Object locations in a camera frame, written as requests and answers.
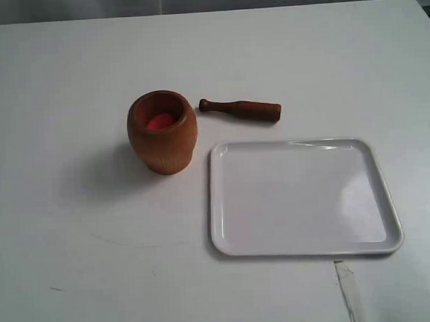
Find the clear tape strip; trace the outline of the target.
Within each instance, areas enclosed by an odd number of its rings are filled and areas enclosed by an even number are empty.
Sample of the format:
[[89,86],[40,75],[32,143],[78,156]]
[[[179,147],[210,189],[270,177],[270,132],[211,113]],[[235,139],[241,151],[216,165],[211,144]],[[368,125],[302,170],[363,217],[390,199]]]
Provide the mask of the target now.
[[335,273],[350,322],[367,322],[354,272],[344,261],[335,261]]

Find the dark wooden pestle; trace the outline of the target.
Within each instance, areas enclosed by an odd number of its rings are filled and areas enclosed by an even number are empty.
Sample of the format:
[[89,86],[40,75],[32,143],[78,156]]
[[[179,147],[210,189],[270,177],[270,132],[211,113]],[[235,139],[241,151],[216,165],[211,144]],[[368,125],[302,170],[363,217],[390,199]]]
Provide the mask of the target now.
[[202,99],[199,102],[200,112],[219,112],[239,119],[277,123],[280,120],[282,107],[279,104],[254,101],[213,102]]

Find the wooden mortar bowl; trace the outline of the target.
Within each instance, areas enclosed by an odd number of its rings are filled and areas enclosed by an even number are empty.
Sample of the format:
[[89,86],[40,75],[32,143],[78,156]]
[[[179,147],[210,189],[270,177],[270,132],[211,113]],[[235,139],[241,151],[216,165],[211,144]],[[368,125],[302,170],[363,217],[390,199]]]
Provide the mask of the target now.
[[[165,112],[176,119],[172,126],[162,130],[147,128],[154,116]],[[198,126],[193,108],[184,96],[170,90],[146,93],[132,104],[126,122],[129,143],[152,171],[175,174],[190,163]]]

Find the white rectangular plastic tray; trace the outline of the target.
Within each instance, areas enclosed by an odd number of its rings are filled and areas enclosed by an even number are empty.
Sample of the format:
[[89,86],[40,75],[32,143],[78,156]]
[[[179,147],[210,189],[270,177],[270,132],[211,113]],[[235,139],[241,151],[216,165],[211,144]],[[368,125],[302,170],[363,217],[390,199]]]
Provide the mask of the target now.
[[404,232],[356,138],[226,142],[210,151],[210,240],[226,256],[385,256]]

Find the red object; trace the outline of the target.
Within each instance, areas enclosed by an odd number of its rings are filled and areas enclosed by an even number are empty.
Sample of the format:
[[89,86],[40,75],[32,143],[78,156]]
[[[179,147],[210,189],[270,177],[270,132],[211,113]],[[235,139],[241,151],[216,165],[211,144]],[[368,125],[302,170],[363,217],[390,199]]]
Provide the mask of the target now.
[[147,128],[151,130],[162,130],[175,123],[176,119],[168,112],[154,116],[147,124]]

